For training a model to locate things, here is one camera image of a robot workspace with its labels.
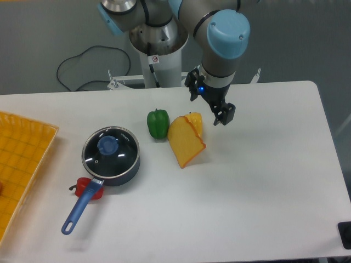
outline black cable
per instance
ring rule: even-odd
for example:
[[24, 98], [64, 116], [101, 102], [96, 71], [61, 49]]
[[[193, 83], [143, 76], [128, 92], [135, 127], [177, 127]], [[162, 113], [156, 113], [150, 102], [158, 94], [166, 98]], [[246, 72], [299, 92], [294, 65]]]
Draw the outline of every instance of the black cable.
[[[151, 43], [148, 42], [147, 46], [146, 46], [146, 54], [147, 56], [150, 56], [151, 55]], [[158, 82], [158, 79], [157, 79], [157, 76], [156, 76], [156, 72], [154, 70], [154, 66], [152, 64], [149, 63], [149, 68], [150, 68], [150, 71], [154, 77], [154, 81], [155, 81], [155, 84], [156, 84], [156, 87], [157, 88], [160, 88], [160, 83]]]
[[65, 63], [66, 61], [68, 60], [71, 60], [71, 59], [74, 59], [74, 58], [77, 58], [77, 57], [80, 57], [82, 55], [84, 55], [86, 52], [88, 52], [89, 50], [93, 49], [93, 48], [106, 48], [106, 49], [114, 49], [114, 50], [118, 50], [118, 51], [121, 51], [123, 52], [126, 56], [127, 56], [127, 59], [128, 59], [128, 62], [129, 62], [129, 66], [128, 66], [128, 70], [126, 72], [126, 75], [129, 74], [130, 70], [131, 70], [131, 58], [129, 57], [129, 55], [127, 54], [127, 52], [125, 52], [123, 49], [120, 49], [120, 48], [114, 48], [114, 47], [107, 47], [107, 46], [104, 46], [104, 45], [94, 45], [88, 49], [86, 49], [85, 51], [83, 51], [82, 53], [80, 53], [79, 55], [76, 55], [76, 56], [72, 56], [68, 59], [65, 59], [64, 61], [61, 62], [61, 64], [59, 65], [59, 67], [57, 68], [57, 71], [56, 71], [56, 78], [57, 80], [59, 81], [59, 83], [64, 86], [68, 91], [70, 92], [77, 92], [77, 91], [81, 91], [81, 90], [84, 90], [84, 91], [87, 91], [86, 89], [82, 89], [85, 85], [88, 85], [88, 84], [91, 84], [91, 83], [110, 83], [109, 81], [99, 81], [99, 80], [96, 80], [96, 81], [89, 81], [87, 83], [84, 83], [83, 85], [80, 85], [77, 89], [75, 90], [71, 90], [69, 87], [67, 87], [59, 78], [59, 70], [62, 66], [63, 63]]

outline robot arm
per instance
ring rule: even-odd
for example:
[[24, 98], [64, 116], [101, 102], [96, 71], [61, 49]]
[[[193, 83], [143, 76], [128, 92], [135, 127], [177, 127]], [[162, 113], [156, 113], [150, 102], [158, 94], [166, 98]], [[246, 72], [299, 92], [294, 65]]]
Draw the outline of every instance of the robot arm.
[[[182, 32], [179, 28], [185, 28], [203, 50], [201, 65], [189, 72], [185, 81], [190, 100], [200, 95], [215, 115], [214, 125], [226, 125], [234, 117], [235, 106], [227, 103], [225, 96], [250, 35], [248, 20], [237, 11], [257, 2], [259, 0], [103, 0], [99, 9], [112, 18], [121, 32], [129, 31], [133, 45], [147, 55], [169, 54], [174, 47], [183, 45], [186, 40], [179, 37]], [[148, 29], [147, 34], [139, 33], [143, 28]]]
[[[170, 1], [179, 21], [203, 50], [201, 65], [191, 71], [185, 81], [190, 100], [202, 96], [215, 115], [214, 125], [226, 125], [233, 119], [235, 106], [226, 103], [225, 96], [239, 57], [247, 47], [250, 25], [244, 15], [236, 12], [240, 1], [222, 1], [221, 5], [218, 2], [221, 1]], [[245, 1], [245, 4], [254, 2], [257, 1]]]

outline yellow plastic basket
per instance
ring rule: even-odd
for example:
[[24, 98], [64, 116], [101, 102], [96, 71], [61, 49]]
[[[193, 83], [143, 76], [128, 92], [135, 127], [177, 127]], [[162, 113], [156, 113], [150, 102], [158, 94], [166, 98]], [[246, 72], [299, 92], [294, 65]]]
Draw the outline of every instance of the yellow plastic basket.
[[0, 111], [0, 245], [58, 129]]

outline saucepan handle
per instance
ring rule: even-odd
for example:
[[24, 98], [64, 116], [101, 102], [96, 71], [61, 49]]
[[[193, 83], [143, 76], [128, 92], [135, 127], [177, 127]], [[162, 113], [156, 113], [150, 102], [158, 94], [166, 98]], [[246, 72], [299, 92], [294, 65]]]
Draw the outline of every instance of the saucepan handle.
[[72, 233], [87, 204], [92, 199], [94, 194], [100, 190], [103, 183], [103, 180], [101, 181], [96, 178], [90, 181], [62, 226], [62, 234], [69, 235]]

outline gray floor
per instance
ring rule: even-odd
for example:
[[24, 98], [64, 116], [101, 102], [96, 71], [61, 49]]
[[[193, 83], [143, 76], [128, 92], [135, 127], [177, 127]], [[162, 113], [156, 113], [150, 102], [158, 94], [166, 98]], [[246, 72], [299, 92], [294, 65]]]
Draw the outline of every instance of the gray floor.
[[[98, 3], [1, 2], [0, 94], [66, 91], [56, 80], [58, 65], [92, 45], [124, 49], [132, 59], [129, 74], [141, 74], [127, 37], [110, 34]], [[351, 124], [336, 134], [351, 114], [351, 1], [263, 0], [243, 13], [251, 24], [251, 39], [234, 83], [250, 82], [259, 67], [261, 82], [315, 82], [351, 191]], [[190, 40], [183, 51], [183, 71], [197, 65], [201, 54]], [[114, 76], [123, 75], [127, 67], [123, 54], [99, 49], [65, 64], [60, 77], [75, 89], [93, 79], [108, 80], [108, 69]]]

